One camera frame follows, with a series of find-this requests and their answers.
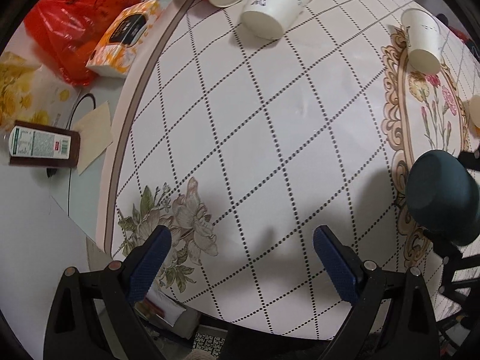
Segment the orange and white paper cup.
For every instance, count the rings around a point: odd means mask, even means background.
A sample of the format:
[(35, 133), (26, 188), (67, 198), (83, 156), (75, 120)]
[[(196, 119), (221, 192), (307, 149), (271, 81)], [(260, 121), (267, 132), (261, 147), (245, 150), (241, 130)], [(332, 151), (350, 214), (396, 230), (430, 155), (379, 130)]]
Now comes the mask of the orange and white paper cup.
[(469, 100), (469, 118), (476, 128), (480, 128), (480, 95), (474, 94)]

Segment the red plastic bag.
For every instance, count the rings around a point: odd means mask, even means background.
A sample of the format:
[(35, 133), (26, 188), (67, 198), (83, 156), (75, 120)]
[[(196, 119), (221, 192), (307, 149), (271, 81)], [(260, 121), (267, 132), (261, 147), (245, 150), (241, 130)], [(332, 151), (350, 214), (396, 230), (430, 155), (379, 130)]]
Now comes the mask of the red plastic bag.
[(24, 18), (28, 35), (51, 57), (64, 81), (88, 86), (86, 67), (103, 34), (122, 10), (142, 0), (39, 0)]

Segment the orange tissue box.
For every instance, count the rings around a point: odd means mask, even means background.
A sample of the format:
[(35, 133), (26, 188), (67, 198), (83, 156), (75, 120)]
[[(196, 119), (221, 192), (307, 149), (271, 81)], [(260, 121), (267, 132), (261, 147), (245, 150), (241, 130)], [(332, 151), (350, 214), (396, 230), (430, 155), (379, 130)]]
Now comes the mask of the orange tissue box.
[(124, 79), (161, 15), (157, 0), (145, 0), (122, 10), (97, 43), (86, 67), (101, 77)]

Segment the bag of yellow chips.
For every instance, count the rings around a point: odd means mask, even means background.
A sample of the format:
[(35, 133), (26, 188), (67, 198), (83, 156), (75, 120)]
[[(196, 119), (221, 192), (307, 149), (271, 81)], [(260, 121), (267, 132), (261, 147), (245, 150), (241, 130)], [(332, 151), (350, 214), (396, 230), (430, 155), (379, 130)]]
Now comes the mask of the bag of yellow chips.
[(46, 66), (10, 51), (1, 54), (1, 129), (10, 131), (16, 120), (38, 125), (63, 126), (78, 91)]

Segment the white diamond pattern tablecloth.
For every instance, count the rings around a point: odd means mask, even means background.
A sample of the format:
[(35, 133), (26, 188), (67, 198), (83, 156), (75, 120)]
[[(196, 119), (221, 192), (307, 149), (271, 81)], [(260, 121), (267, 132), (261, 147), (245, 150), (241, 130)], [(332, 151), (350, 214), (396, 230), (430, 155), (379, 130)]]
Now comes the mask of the white diamond pattern tablecloth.
[(241, 24), (241, 3), (176, 0), (124, 83), (97, 244), (121, 259), (168, 226), (166, 295), (246, 328), (330, 339), (349, 305), (313, 249), (325, 224), (381, 268), (418, 268), (436, 317), (455, 313), (404, 190), (427, 150), (478, 144), (465, 108), (479, 62), (444, 27), (440, 72), (414, 72), (401, 28), (414, 7), (312, 0), (265, 41)]

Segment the dark brown medicine bottle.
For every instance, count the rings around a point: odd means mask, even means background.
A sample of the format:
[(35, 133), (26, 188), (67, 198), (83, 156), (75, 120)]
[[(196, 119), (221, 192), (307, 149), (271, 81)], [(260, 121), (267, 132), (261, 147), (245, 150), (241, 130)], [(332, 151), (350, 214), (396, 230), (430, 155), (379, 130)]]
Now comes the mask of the dark brown medicine bottle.
[(18, 167), (75, 168), (80, 155), (80, 133), (16, 120), (3, 134), (1, 148), (7, 163)]

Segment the dark green cup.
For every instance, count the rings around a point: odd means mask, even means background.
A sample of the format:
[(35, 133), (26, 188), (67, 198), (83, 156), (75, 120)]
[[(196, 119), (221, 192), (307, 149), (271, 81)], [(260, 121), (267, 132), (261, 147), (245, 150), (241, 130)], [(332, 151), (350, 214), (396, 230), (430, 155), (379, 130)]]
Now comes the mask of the dark green cup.
[(430, 150), (413, 164), (405, 196), (414, 220), (458, 246), (479, 237), (479, 152)]

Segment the beige paper napkin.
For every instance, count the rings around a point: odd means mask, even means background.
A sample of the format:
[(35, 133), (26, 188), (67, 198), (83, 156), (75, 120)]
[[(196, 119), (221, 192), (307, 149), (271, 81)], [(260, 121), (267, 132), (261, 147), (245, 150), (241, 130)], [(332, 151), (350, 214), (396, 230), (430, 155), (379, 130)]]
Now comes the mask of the beige paper napkin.
[(73, 125), (72, 130), (80, 134), (80, 152), (76, 169), (81, 175), (112, 144), (108, 102), (104, 102), (82, 117)]

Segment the white cup with black calligraphy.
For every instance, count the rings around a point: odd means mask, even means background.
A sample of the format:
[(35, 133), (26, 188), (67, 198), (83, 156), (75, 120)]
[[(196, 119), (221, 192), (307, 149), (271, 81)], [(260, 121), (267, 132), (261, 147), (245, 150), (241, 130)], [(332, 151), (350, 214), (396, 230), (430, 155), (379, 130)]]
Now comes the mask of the white cup with black calligraphy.
[(278, 40), (312, 0), (247, 0), (241, 23), (259, 38)]

